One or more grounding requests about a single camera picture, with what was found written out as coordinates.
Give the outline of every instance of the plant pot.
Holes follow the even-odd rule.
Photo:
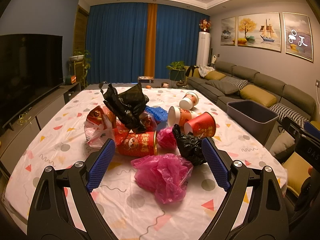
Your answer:
[[[79,62],[79,61],[83,61],[84,59],[84,55],[78,55],[78,56],[72,56],[72,57],[69,57],[69,61],[71,62]]]
[[[175,70],[175,69],[171,69],[170,70],[170,76],[169,79],[172,81],[184,81],[185,80],[185,76],[186,76],[186,70]]]

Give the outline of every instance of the orange curtain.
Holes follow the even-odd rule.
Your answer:
[[[148,4],[148,27],[144,75],[150,77],[155,76],[157,8],[158,5],[156,3]]]

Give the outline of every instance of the houndstooth pillow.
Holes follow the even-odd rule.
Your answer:
[[[282,124],[282,120],[286,116],[290,117],[292,120],[294,120],[302,128],[303,128],[304,123],[308,121],[301,114],[299,114],[298,112],[292,110],[291,108],[289,108],[281,103],[277,103],[277,104],[271,106],[270,110],[273,110],[279,114],[278,122],[280,124]]]
[[[244,88],[248,84],[247,80],[235,78],[235,77],[230,77],[230,76],[225,76],[220,81],[224,81],[229,84],[232,84],[232,85],[238,87],[239,90],[241,90],[242,88]]]

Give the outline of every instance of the trash can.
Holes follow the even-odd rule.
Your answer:
[[[227,103],[227,114],[265,145],[279,115],[252,100]]]

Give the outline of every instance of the sofa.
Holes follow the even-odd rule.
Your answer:
[[[235,78],[237,81],[245,80],[245,86],[235,93],[224,93],[220,85],[225,84],[226,77]],[[235,65],[233,63],[218,61],[215,71],[202,78],[197,69],[189,74],[187,83],[215,103],[223,111],[227,112],[227,103],[250,99],[272,109],[281,103],[302,115],[306,120],[312,120],[316,109],[313,97],[300,89],[286,84],[281,80],[260,73],[257,70]],[[281,132],[279,122],[273,127],[271,135],[265,144],[270,150]]]

